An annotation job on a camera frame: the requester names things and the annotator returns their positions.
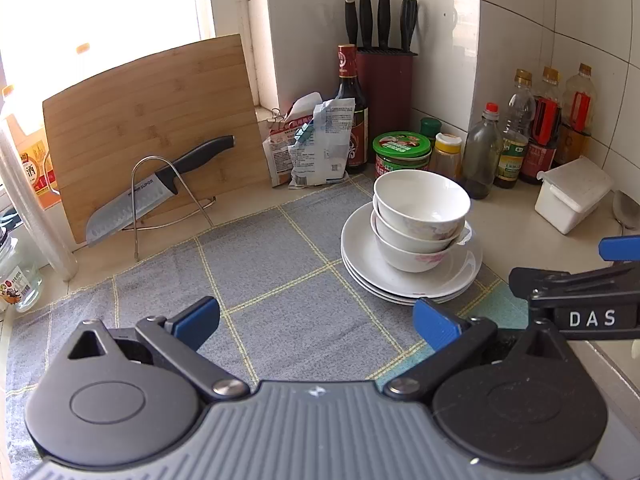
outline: bowl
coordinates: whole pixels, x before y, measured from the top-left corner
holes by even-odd
[[[471,227],[465,226],[466,228],[458,235],[457,238],[449,243],[446,249],[431,254],[412,253],[393,247],[389,242],[383,240],[378,233],[376,219],[376,211],[373,210],[371,212],[370,219],[371,229],[373,229],[373,232],[376,235],[376,243],[382,257],[390,266],[399,270],[404,270],[404,272],[425,272],[426,270],[433,269],[433,267],[437,266],[444,259],[453,247],[456,245],[466,244],[471,240],[473,234]]]
[[[465,223],[471,199],[445,176],[396,170],[373,185],[378,213],[391,227],[420,240],[447,240]]]
[[[460,231],[464,228],[464,224],[461,224],[454,235],[446,240],[420,240],[420,238],[405,235],[386,223],[385,219],[380,216],[380,212],[378,211],[378,199],[375,195],[373,196],[373,211],[376,214],[376,228],[378,229],[380,237],[385,242],[393,245],[393,247],[402,249],[403,251],[409,251],[411,253],[429,254],[442,251],[460,234]]]

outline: beige countertop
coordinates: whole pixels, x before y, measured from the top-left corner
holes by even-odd
[[[620,227],[611,213],[611,194],[573,231],[562,235],[534,211],[539,190],[539,187],[518,182],[514,189],[494,187],[487,199],[472,202],[468,220],[479,234],[484,262],[504,280],[516,266],[569,272],[605,267],[606,262],[598,256],[598,242],[603,237],[620,234]],[[265,182],[219,196],[217,203],[208,211],[213,223],[220,224],[312,192],[313,189],[289,190],[286,186],[271,188]],[[182,211],[174,211],[154,220],[164,221],[182,214]],[[141,232],[140,257],[153,256],[208,227],[206,220],[196,215],[170,228]],[[133,266],[133,234],[119,232],[110,237],[108,243],[84,247],[75,254],[79,270],[69,283],[60,280],[49,266],[42,269],[46,289],[34,308],[42,308],[79,288],[101,282]],[[2,323],[0,336],[0,388],[3,393],[12,323],[13,315],[8,314]],[[623,341],[573,345],[598,384],[625,413],[631,414],[633,424],[640,429],[640,360],[632,359],[631,344],[631,341]],[[4,404],[4,395],[0,402]],[[4,406],[0,410],[0,423],[4,428]],[[5,462],[3,455],[6,457],[3,440],[3,435],[0,435],[0,462]],[[7,478],[6,471],[5,467],[0,467],[4,478]]]

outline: wooden cutting board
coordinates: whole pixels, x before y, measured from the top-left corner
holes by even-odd
[[[78,243],[89,216],[130,187],[131,170],[147,155],[174,160],[206,140],[234,135],[235,147],[183,175],[196,198],[269,178],[238,34],[107,70],[50,97],[43,109],[58,189]],[[136,181],[162,165],[145,163]],[[176,182],[178,195],[146,218],[190,202]]]

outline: dark red knife block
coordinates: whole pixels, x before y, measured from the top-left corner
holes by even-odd
[[[409,129],[413,52],[399,48],[359,48],[358,80],[369,105],[369,161],[379,134]]]

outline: plastic wrap roll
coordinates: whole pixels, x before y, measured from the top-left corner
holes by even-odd
[[[0,178],[33,241],[53,270],[68,282],[78,272],[78,261],[47,219],[24,173],[22,161],[5,120],[0,121]]]

